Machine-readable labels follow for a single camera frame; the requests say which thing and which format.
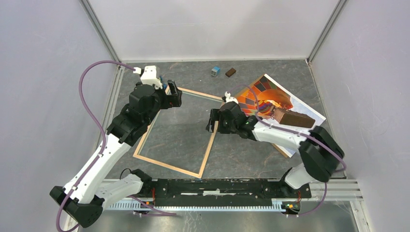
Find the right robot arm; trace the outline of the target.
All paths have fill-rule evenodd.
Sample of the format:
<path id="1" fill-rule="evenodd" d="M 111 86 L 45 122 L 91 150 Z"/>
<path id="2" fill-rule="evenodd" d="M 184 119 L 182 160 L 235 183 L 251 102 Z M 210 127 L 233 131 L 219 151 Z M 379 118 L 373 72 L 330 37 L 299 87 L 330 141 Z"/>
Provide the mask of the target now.
<path id="1" fill-rule="evenodd" d="M 339 172 L 339 165 L 346 168 L 344 152 L 323 127 L 305 130 L 271 124 L 259 116 L 246 115 L 239 104 L 233 101 L 223 104 L 219 109 L 211 109 L 205 129 L 276 144 L 299 154 L 301 164 L 284 174 L 279 184 L 279 191 L 285 197 L 292 197 L 304 184 L 328 182 L 334 173 Z"/>

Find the brown cardboard backing board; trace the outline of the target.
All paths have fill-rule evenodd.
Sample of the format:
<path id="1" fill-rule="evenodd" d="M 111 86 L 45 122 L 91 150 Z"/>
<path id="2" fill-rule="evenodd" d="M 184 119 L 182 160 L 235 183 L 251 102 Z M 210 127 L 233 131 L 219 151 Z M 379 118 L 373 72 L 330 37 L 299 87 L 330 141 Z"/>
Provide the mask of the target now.
<path id="1" fill-rule="evenodd" d="M 280 153 L 282 154 L 284 157 L 286 158 L 290 158 L 291 156 L 289 156 L 288 152 L 286 150 L 283 150 L 281 146 L 278 146 L 276 144 L 272 144 L 272 146 Z"/>

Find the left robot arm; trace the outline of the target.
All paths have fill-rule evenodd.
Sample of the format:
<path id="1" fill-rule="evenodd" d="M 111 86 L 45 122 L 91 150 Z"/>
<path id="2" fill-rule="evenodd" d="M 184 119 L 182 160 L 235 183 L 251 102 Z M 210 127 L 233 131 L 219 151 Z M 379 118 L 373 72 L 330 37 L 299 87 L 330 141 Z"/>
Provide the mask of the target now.
<path id="1" fill-rule="evenodd" d="M 113 118 L 100 146 L 74 178 L 64 186 L 55 186 L 50 196 L 78 225 L 87 228 L 112 204 L 138 194 L 148 196 L 152 184 L 133 171 L 125 178 L 105 187 L 100 184 L 116 164 L 147 132 L 161 109 L 180 107 L 182 91 L 173 80 L 167 82 L 170 94 L 153 85 L 138 82 L 129 94 L 129 102 Z"/>

